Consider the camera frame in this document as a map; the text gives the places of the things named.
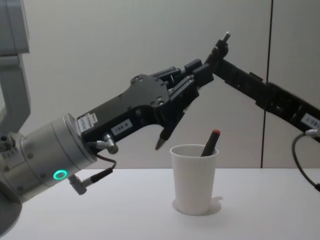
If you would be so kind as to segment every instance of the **white label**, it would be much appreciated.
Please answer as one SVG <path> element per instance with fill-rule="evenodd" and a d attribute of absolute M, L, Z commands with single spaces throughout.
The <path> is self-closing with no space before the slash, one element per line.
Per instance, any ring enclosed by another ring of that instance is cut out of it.
<path fill-rule="evenodd" d="M 98 122 L 98 119 L 95 113 L 93 114 L 87 113 L 85 116 L 78 119 L 80 132 L 83 133 L 84 131 L 93 128 L 94 124 L 97 122 Z"/>
<path fill-rule="evenodd" d="M 301 122 L 308 125 L 310 128 L 313 128 L 313 129 L 320 128 L 320 120 L 316 119 L 314 116 L 311 116 L 308 113 L 306 113 L 303 116 L 303 118 L 301 119 Z"/>
<path fill-rule="evenodd" d="M 132 127 L 132 123 L 131 123 L 130 119 L 127 119 L 127 120 L 121 122 L 120 124 L 114 126 L 113 128 L 111 128 L 111 131 L 112 131 L 113 135 L 117 136 L 118 134 L 124 132 L 125 130 L 127 130 L 131 127 Z"/>

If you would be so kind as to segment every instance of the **cable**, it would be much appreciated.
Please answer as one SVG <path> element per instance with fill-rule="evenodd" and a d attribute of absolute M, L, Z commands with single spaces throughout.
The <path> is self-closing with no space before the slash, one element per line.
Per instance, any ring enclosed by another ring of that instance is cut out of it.
<path fill-rule="evenodd" d="M 293 159 L 294 159 L 294 162 L 297 166 L 297 168 L 299 169 L 300 173 L 304 176 L 304 178 L 315 188 L 317 189 L 319 192 L 320 192 L 320 183 L 314 183 L 308 176 L 307 174 L 305 173 L 305 171 L 302 169 L 299 161 L 298 161 L 298 157 L 297 157 L 297 154 L 296 154 L 296 144 L 297 142 L 306 136 L 306 133 L 301 133 L 299 134 L 297 137 L 295 137 L 295 139 L 293 140 L 292 142 L 292 147 L 291 147 L 291 150 L 292 150 L 292 155 L 293 155 Z"/>
<path fill-rule="evenodd" d="M 87 142 L 86 145 L 90 148 L 90 149 L 96 149 L 96 150 L 100 150 L 99 148 L 96 148 L 97 143 L 96 142 Z M 91 182 L 94 184 L 96 182 L 98 182 L 99 180 L 103 179 L 104 177 L 108 176 L 109 174 L 112 174 L 115 169 L 115 167 L 117 166 L 117 161 L 107 158 L 105 156 L 101 156 L 100 154 L 96 153 L 95 151 L 92 151 L 92 154 L 97 157 L 98 159 L 101 159 L 103 161 L 112 163 L 113 165 L 95 175 L 92 175 L 90 177 Z"/>
<path fill-rule="evenodd" d="M 100 154 L 98 153 L 93 153 L 93 155 L 95 155 L 98 159 L 101 159 L 101 160 L 104 160 L 104 161 L 107 161 L 109 163 L 113 163 L 111 169 L 115 169 L 115 167 L 117 166 L 117 161 L 113 160 L 113 159 L 110 159 L 110 158 L 107 158 L 105 156 L 101 156 Z"/>
<path fill-rule="evenodd" d="M 87 145 L 90 149 L 93 149 L 93 148 L 94 148 L 94 149 L 96 149 L 96 150 L 101 151 L 101 149 L 97 148 L 97 142 L 95 142 L 95 141 L 89 141 L 89 142 L 86 143 L 86 145 Z M 92 151 L 92 154 L 93 154 L 95 157 L 97 157 L 98 159 L 101 159 L 101 160 L 103 160 L 103 161 L 107 161 L 107 162 L 109 162 L 109 163 L 113 163 L 111 169 L 115 169 L 115 167 L 117 166 L 117 162 L 116 162 L 115 160 L 113 160 L 113 159 L 107 158 L 107 157 L 105 157 L 105 156 L 101 156 L 101 155 L 97 154 L 95 151 Z"/>

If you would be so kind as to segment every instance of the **white table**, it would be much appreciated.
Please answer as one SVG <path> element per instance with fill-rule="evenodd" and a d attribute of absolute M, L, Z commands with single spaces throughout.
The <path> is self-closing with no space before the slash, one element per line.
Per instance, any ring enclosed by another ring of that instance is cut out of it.
<path fill-rule="evenodd" d="M 320 169 L 307 173 L 320 182 Z M 214 181 L 221 210 L 207 216 L 173 209 L 171 169 L 117 169 L 83 196 L 64 181 L 26 202 L 1 240 L 320 239 L 320 193 L 298 170 L 217 169 Z"/>

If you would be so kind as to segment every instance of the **white paper cup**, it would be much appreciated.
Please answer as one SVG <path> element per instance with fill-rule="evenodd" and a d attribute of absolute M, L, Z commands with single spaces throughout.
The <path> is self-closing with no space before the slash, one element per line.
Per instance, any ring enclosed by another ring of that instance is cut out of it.
<path fill-rule="evenodd" d="M 187 144 L 170 149 L 175 203 L 177 209 L 188 215 L 203 215 L 209 211 L 218 150 L 201 157 L 204 145 Z"/>

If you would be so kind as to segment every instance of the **marker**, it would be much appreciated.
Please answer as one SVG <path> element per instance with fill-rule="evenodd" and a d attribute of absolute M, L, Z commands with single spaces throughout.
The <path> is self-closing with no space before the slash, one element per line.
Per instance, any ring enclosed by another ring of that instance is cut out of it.
<path fill-rule="evenodd" d="M 158 141 L 156 142 L 156 145 L 155 145 L 155 150 L 159 150 L 165 143 L 166 143 L 166 140 L 159 137 Z"/>
<path fill-rule="evenodd" d="M 203 149 L 201 157 L 211 156 L 214 153 L 220 133 L 221 132 L 217 129 L 212 131 L 211 136 Z"/>

